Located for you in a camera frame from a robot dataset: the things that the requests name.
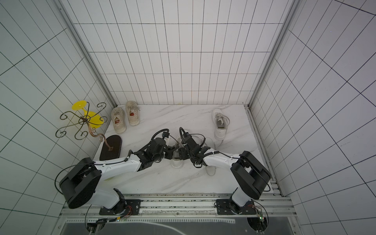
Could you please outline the white leather sneaker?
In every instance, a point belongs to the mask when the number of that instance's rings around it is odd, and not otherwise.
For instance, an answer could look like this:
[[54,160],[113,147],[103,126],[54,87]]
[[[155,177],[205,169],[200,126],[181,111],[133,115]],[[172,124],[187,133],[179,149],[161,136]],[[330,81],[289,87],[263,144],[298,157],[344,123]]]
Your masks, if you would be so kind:
[[171,166],[173,168],[182,168],[184,165],[184,161],[188,159],[187,150],[183,146],[183,141],[181,137],[178,137],[177,149],[173,151],[172,159],[171,159]]
[[212,121],[214,123],[214,137],[219,141],[224,140],[230,119],[220,109],[216,108],[212,112]]

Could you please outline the grey shoe insole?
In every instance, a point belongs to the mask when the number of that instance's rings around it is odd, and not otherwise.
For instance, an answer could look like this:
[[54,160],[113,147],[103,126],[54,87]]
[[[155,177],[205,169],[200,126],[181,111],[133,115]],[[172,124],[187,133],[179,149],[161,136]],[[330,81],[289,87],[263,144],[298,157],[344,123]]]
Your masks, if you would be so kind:
[[[212,138],[207,138],[204,145],[210,148],[216,149],[215,141]],[[205,170],[209,176],[215,175],[215,171],[216,171],[215,166],[206,166]]]

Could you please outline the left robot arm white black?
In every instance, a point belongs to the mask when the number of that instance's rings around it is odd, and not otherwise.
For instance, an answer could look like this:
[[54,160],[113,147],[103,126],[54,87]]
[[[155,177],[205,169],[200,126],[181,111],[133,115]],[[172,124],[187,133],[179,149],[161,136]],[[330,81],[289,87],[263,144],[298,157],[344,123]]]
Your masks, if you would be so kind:
[[107,189],[107,179],[147,169],[178,149],[167,146],[163,138],[155,138],[139,151],[129,151],[126,157],[114,160],[93,161],[84,158],[63,177],[56,188],[64,196],[70,209],[92,204],[112,209],[123,196],[116,188]]

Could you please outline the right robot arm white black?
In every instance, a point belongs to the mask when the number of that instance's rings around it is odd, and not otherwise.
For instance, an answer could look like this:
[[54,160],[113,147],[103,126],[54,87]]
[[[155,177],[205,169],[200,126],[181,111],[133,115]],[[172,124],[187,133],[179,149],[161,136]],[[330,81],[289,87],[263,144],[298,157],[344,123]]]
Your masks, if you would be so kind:
[[250,200],[258,200],[263,192],[271,190],[269,186],[270,172],[251,152],[244,151],[235,155],[223,153],[198,144],[192,135],[187,133],[181,137],[181,143],[194,166],[222,168],[231,171],[238,184],[229,199],[233,210],[243,208]]

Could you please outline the dark oval stand base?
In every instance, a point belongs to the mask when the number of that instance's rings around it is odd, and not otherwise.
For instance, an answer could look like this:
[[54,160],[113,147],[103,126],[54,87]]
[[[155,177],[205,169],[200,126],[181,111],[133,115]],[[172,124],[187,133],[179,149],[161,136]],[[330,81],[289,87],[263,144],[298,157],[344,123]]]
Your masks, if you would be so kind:
[[122,139],[119,135],[106,138],[99,156],[100,161],[114,160],[120,157]]

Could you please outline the beige sneaker red label right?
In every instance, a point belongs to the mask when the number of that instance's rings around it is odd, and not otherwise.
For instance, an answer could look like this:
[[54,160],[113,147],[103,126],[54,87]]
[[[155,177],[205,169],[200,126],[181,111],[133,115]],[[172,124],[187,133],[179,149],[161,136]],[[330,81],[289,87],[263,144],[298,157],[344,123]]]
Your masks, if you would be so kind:
[[136,102],[128,101],[126,104],[126,111],[129,124],[136,126],[140,123],[140,109]]

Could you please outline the beige sneaker red label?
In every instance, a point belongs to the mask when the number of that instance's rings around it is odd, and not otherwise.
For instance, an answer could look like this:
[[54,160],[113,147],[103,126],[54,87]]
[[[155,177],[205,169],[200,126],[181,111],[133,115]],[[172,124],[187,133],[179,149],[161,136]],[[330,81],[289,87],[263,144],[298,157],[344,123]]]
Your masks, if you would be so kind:
[[129,124],[136,126],[140,123],[140,109],[136,102],[128,101],[126,104],[126,111]]
[[121,134],[126,131],[125,112],[120,107],[116,107],[111,112],[111,120],[113,122],[114,131]]

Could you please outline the beige sneaker red label left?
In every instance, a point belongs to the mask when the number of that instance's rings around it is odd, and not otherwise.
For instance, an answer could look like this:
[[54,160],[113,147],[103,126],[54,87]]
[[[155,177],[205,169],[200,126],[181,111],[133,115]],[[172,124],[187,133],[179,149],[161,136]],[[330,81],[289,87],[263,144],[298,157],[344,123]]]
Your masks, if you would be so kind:
[[116,107],[111,112],[111,120],[113,122],[114,131],[121,134],[126,131],[125,112],[120,107]]

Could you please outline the yellow plastic funnel cup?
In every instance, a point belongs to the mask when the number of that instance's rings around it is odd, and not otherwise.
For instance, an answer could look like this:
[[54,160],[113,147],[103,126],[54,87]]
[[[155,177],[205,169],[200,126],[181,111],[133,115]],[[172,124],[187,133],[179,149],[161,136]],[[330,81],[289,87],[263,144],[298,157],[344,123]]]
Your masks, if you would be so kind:
[[89,108],[90,104],[84,100],[78,101],[72,106],[72,110],[83,112],[82,123],[89,124],[91,129],[97,129],[105,123],[105,118],[98,113],[89,111]]

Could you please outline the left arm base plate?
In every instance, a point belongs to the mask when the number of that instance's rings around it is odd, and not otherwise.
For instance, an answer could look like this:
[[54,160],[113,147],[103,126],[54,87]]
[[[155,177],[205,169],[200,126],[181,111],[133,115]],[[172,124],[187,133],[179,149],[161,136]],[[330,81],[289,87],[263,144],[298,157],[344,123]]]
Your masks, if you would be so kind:
[[141,200],[123,200],[118,202],[113,208],[108,209],[101,207],[99,215],[109,215],[109,216],[130,216],[138,215],[141,207]]

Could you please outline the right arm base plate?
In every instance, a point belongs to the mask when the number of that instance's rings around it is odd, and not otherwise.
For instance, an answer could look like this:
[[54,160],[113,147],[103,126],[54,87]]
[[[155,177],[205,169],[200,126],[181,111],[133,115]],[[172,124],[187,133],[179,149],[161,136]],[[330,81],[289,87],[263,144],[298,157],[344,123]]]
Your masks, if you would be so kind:
[[230,199],[218,199],[214,203],[218,215],[256,215],[257,211],[253,200],[247,201],[244,206],[239,206]]

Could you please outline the aluminium mounting rail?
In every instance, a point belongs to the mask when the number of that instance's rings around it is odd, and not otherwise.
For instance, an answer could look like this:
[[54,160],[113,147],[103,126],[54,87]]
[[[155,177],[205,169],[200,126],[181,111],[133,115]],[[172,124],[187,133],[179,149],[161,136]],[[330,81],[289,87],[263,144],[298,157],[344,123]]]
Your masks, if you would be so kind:
[[133,218],[147,217],[296,217],[288,197],[266,193],[251,199],[237,212],[231,210],[229,194],[127,194]]

